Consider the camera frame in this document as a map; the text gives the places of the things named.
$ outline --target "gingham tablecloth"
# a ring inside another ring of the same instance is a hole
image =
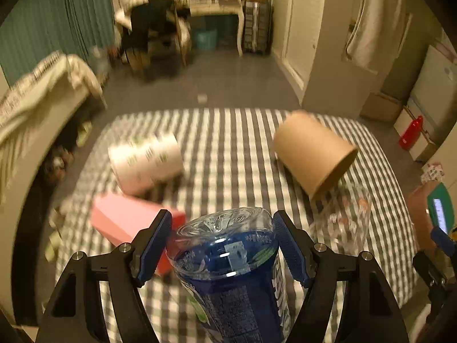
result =
[[[272,150],[275,129],[286,111],[263,109],[184,109],[124,115],[106,126],[81,172],[72,209],[63,228],[56,277],[70,256],[82,250],[89,256],[111,251],[107,239],[91,226],[94,197],[120,192],[110,168],[108,147],[132,137],[173,133],[181,147],[185,174],[150,192],[149,199],[186,212],[187,220],[243,206],[263,207],[271,213],[284,209],[304,230],[318,208],[291,174],[278,163]],[[371,251],[402,306],[411,297],[416,281],[412,259],[416,253],[412,224],[392,169],[374,136],[357,121],[317,115],[317,119],[344,139],[357,145],[355,163],[342,178],[365,186],[372,196],[371,224],[366,249]],[[287,300],[292,318],[298,314],[304,290],[284,267]],[[154,276],[139,290],[146,312],[160,342],[209,342],[198,325],[185,290],[172,274]],[[101,296],[111,341],[120,335],[109,288],[101,283]],[[333,341],[343,303],[343,287],[335,294],[326,341]]]

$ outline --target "paper towel roll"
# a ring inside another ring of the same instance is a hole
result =
[[[304,111],[293,112],[276,130],[274,149],[311,200],[336,185],[358,153]]]
[[[173,134],[129,142],[108,149],[117,184],[126,195],[136,195],[183,170],[181,150]]]

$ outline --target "red thermos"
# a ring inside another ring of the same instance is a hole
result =
[[[400,137],[398,144],[405,151],[408,151],[419,139],[423,121],[424,118],[422,116],[419,116],[417,119],[413,120],[403,135]]]

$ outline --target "teal bucket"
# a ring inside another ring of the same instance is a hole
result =
[[[198,31],[195,33],[195,42],[198,50],[211,51],[216,49],[218,44],[218,30]]]

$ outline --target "gray floor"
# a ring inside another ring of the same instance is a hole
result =
[[[260,107],[270,109],[298,109],[298,100],[286,78],[272,57],[244,55],[235,50],[218,50],[196,54],[187,68],[179,57],[153,61],[145,76],[133,76],[129,67],[118,66],[111,73],[104,89],[108,110],[92,119],[93,130],[85,146],[75,152],[75,163],[67,178],[55,190],[57,205],[71,194],[79,173],[106,124],[116,116],[153,111],[156,109],[195,107]],[[199,104],[198,95],[207,96],[206,104]],[[381,122],[361,120],[376,136],[384,150],[404,195],[419,184],[420,165],[397,144],[398,135],[392,126]],[[55,264],[44,258],[44,248],[51,234],[45,225],[38,254],[36,296],[37,306],[46,302],[54,287]]]

